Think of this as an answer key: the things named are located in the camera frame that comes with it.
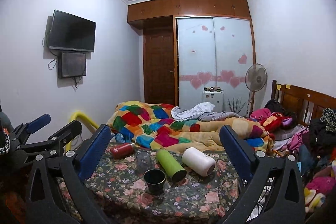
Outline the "white small cabinet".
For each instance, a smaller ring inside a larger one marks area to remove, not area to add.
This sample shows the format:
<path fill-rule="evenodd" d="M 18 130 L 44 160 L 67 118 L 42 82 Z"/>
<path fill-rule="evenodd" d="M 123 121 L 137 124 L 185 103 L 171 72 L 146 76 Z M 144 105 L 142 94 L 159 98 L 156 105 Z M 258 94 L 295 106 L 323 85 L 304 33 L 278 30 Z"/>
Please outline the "white small cabinet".
<path fill-rule="evenodd" d="M 209 102 L 215 107 L 214 112 L 222 112 L 224 110 L 224 92 L 219 87 L 204 87 L 202 92 L 202 102 Z"/>

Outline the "lime green bottle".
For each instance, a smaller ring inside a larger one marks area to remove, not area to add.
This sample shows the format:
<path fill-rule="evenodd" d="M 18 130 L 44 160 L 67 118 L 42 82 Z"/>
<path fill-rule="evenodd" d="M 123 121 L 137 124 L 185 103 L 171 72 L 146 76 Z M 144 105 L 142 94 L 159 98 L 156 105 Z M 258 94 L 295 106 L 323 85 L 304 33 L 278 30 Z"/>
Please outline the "lime green bottle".
<path fill-rule="evenodd" d="M 155 156 L 166 174 L 171 178 L 173 184 L 179 183 L 186 177 L 187 171 L 179 164 L 171 153 L 169 153 L 169 151 L 160 149 Z"/>

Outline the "dry twig decoration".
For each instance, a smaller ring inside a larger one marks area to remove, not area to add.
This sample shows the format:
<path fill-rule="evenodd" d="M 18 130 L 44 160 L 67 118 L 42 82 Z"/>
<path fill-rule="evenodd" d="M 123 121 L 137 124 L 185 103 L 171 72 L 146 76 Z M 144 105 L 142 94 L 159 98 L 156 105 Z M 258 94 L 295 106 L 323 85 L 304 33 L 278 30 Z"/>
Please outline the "dry twig decoration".
<path fill-rule="evenodd" d="M 247 101 L 244 101 L 242 98 L 233 97 L 228 99 L 228 107 L 230 112 L 244 116 L 247 111 Z"/>

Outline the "standing electric fan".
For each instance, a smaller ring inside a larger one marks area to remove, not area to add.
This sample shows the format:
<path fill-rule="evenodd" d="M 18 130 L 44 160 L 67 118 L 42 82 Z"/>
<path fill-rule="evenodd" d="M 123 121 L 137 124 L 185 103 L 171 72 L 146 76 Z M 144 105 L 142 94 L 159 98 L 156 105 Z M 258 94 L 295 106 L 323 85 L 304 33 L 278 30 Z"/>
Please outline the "standing electric fan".
<path fill-rule="evenodd" d="M 267 81 L 268 73 L 263 65 L 256 63 L 248 68 L 245 74 L 245 85 L 249 90 L 248 115 L 250 115 L 253 111 L 255 93 L 262 90 Z"/>

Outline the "white thermos bottle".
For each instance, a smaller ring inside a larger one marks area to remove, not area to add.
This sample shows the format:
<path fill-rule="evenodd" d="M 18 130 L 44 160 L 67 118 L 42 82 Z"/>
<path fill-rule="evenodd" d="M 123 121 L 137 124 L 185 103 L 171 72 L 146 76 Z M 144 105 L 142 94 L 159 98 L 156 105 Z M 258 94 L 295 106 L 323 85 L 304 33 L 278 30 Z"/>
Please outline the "white thermos bottle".
<path fill-rule="evenodd" d="M 202 177 L 209 176 L 216 161 L 194 147 L 188 148 L 182 155 L 182 162 Z"/>

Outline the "colourful patchwork blanket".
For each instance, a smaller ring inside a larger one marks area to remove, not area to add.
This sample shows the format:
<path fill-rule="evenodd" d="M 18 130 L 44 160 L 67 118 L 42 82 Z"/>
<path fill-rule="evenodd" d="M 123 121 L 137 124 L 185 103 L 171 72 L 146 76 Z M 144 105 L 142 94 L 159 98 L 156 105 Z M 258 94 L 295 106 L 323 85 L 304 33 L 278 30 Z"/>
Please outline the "colourful patchwork blanket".
<path fill-rule="evenodd" d="M 199 151 L 222 151 L 220 129 L 231 126 L 238 137 L 246 140 L 255 151 L 272 153 L 274 136 L 259 122 L 240 117 L 221 121 L 177 121 L 171 116 L 172 109 L 173 106 L 168 104 L 126 101 L 116 106 L 107 125 L 113 133 L 121 133 L 127 142 L 175 153 L 183 153 L 190 147 Z"/>

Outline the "yellow foam tube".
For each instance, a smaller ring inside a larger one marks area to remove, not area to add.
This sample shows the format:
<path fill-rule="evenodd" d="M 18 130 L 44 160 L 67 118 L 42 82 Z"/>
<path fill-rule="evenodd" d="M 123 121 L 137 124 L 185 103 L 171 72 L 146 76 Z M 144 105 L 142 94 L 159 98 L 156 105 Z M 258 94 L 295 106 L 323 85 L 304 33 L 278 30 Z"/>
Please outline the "yellow foam tube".
<path fill-rule="evenodd" d="M 70 121 L 80 122 L 81 125 L 85 127 L 84 131 L 89 132 L 92 135 L 99 128 L 99 125 L 92 118 L 90 118 L 88 115 L 86 115 L 82 111 L 76 111 L 72 113 L 72 115 L 70 116 Z M 77 149 L 84 140 L 85 139 L 83 137 L 83 131 L 81 130 L 81 133 L 79 135 L 74 137 L 69 143 L 65 145 L 66 152 L 72 149 Z"/>

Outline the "black wall television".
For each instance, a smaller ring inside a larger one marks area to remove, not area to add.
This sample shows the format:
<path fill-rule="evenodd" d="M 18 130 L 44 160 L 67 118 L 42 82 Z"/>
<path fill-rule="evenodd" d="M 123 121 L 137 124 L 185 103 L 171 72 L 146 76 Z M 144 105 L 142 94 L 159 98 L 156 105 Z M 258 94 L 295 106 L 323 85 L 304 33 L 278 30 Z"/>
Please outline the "black wall television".
<path fill-rule="evenodd" d="M 95 51 L 96 22 L 54 10 L 47 45 L 58 51 Z"/>

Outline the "red thermos bottle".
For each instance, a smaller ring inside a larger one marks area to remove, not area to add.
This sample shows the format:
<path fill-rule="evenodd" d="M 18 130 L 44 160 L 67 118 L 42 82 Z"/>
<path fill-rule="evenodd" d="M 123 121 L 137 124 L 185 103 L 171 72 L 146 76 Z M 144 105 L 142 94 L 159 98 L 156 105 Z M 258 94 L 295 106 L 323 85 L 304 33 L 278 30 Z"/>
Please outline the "red thermos bottle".
<path fill-rule="evenodd" d="M 114 145 L 111 148 L 112 158 L 114 159 L 123 159 L 134 153 L 135 145 L 133 143 L 123 143 Z"/>

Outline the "pink clothing pile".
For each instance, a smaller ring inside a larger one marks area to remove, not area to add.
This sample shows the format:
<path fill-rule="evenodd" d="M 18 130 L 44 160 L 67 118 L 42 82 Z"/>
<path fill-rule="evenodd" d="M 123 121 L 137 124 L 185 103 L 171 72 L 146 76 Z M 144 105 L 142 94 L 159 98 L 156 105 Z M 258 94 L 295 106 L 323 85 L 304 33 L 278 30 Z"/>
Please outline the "pink clothing pile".
<path fill-rule="evenodd" d="M 272 112 L 268 108 L 261 108 L 251 112 L 250 118 L 256 121 L 263 121 L 271 116 Z"/>

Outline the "dark green cup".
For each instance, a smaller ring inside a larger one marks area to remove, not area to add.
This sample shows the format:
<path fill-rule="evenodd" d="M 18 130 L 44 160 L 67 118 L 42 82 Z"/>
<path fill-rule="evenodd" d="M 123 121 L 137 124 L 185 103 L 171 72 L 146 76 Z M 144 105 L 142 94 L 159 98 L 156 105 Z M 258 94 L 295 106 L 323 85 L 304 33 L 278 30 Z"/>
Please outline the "dark green cup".
<path fill-rule="evenodd" d="M 150 169 L 143 174 L 143 179 L 151 194 L 160 195 L 163 193 L 166 175 L 162 170 Z"/>

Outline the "brown wooden door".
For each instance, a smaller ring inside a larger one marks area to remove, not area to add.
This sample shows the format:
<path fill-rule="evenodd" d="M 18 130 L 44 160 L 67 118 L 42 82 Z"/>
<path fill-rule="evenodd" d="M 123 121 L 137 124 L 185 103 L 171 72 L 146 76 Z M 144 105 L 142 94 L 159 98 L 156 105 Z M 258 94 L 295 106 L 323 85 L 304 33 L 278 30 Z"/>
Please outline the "brown wooden door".
<path fill-rule="evenodd" d="M 143 84 L 146 103 L 175 103 L 173 18 L 154 18 L 143 29 Z"/>

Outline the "grey white crumpled sheet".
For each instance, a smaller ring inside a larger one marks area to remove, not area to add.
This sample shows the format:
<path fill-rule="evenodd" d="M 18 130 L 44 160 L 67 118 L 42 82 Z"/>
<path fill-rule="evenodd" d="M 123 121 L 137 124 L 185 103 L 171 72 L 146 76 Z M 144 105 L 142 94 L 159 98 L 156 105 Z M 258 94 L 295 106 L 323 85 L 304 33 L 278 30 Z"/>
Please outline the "grey white crumpled sheet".
<path fill-rule="evenodd" d="M 171 109 L 171 117 L 176 121 L 197 120 L 203 122 L 223 121 L 227 118 L 241 118 L 242 116 L 227 111 L 215 112 L 215 105 L 210 102 L 202 102 L 189 110 L 183 110 L 179 106 Z"/>

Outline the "brown overhead cabinets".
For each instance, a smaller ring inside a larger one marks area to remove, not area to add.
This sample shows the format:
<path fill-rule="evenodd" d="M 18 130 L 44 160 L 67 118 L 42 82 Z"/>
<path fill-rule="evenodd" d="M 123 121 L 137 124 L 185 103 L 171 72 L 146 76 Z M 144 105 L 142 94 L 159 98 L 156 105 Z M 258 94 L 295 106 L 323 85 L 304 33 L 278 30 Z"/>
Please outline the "brown overhead cabinets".
<path fill-rule="evenodd" d="M 249 19 L 247 0 L 153 0 L 128 6 L 127 22 L 138 29 L 174 16 L 229 16 Z"/>

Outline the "red plush toy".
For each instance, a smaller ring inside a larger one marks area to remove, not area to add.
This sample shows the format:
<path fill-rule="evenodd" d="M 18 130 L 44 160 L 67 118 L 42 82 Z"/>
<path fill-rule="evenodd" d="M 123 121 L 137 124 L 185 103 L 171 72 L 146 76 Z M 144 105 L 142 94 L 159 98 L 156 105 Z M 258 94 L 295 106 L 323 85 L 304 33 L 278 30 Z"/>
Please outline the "red plush toy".
<path fill-rule="evenodd" d="M 288 127 L 292 124 L 293 118 L 286 117 L 281 113 L 272 113 L 271 116 L 260 122 L 265 131 L 274 133 L 281 127 Z"/>

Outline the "clear glass cup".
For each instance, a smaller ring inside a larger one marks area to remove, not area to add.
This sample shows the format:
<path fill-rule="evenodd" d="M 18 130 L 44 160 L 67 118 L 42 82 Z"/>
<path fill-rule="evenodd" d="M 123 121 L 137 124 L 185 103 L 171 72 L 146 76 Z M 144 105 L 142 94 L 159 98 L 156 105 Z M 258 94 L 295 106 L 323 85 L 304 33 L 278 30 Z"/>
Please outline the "clear glass cup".
<path fill-rule="evenodd" d="M 136 165 L 139 174 L 144 174 L 146 171 L 152 169 L 153 162 L 150 153 L 146 151 L 138 151 L 136 153 Z"/>

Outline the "small black wall monitor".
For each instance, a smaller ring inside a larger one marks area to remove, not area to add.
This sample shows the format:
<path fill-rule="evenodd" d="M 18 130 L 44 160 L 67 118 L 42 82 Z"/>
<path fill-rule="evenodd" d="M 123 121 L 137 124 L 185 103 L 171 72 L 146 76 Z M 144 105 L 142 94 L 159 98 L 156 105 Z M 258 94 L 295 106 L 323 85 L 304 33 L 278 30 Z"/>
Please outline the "small black wall monitor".
<path fill-rule="evenodd" d="M 85 53 L 61 52 L 57 71 L 59 79 L 85 76 L 87 74 Z"/>

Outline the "wooden bed headboard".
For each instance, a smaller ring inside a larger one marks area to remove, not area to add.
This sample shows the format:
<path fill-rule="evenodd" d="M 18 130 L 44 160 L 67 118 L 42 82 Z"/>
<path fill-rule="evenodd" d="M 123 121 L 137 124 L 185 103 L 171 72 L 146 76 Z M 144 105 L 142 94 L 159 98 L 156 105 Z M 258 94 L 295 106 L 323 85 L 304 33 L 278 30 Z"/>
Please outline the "wooden bed headboard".
<path fill-rule="evenodd" d="M 272 81 L 271 98 L 278 100 L 281 106 L 296 114 L 297 122 L 307 126 L 312 119 L 321 118 L 326 108 L 335 109 L 336 100 L 329 95 Z"/>

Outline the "white sliding wardrobe doors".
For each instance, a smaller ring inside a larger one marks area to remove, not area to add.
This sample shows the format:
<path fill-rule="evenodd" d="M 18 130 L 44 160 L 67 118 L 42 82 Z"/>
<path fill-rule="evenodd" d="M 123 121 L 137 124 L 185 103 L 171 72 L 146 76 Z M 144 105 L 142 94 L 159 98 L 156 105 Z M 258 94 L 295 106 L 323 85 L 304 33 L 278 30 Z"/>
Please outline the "white sliding wardrobe doors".
<path fill-rule="evenodd" d="M 219 87 L 228 99 L 248 100 L 245 74 L 254 64 L 252 30 L 247 19 L 204 17 L 177 19 L 179 107 L 202 102 L 204 87 Z"/>

